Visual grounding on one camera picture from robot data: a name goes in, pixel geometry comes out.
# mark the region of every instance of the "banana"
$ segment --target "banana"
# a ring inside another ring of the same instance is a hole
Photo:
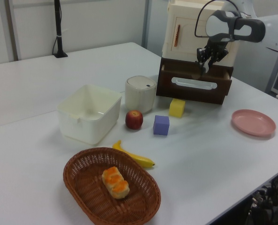
[[[132,153],[127,152],[126,150],[124,150],[121,146],[121,140],[119,140],[118,142],[116,142],[115,144],[113,144],[112,148],[113,149],[117,149],[120,151],[123,151],[124,153],[128,154],[129,156],[131,156],[140,166],[145,167],[145,168],[150,168],[152,166],[154,166],[154,162],[146,157],[142,157],[142,156],[138,156]]]

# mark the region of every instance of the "foam block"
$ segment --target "foam block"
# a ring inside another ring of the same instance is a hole
[[[169,130],[169,117],[158,116],[154,117],[154,135],[167,135]]]
[[[169,116],[181,118],[185,108],[185,101],[174,98],[169,107]]]

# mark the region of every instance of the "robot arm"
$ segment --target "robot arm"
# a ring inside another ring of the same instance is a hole
[[[208,43],[197,49],[202,72],[207,71],[204,64],[208,60],[208,67],[211,67],[228,54],[225,47],[232,41],[262,42],[265,47],[278,52],[278,15],[257,17],[253,0],[233,0],[233,3],[238,10],[226,1],[222,10],[217,10],[207,20]]]

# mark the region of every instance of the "cream cabinet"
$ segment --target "cream cabinet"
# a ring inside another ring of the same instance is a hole
[[[208,38],[200,38],[194,35],[194,29],[198,14],[207,0],[175,0],[168,4],[168,22],[165,34],[165,42],[162,57],[174,60],[196,61],[196,49],[204,48]],[[197,35],[206,36],[206,22],[210,15],[220,10],[222,1],[215,1],[205,7],[200,15],[197,27]],[[214,65],[232,67],[235,61],[238,42],[227,45],[229,54]]]

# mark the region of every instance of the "pink plate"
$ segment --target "pink plate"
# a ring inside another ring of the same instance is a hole
[[[276,129],[276,124],[270,117],[249,109],[235,111],[232,122],[238,129],[255,136],[271,135]]]

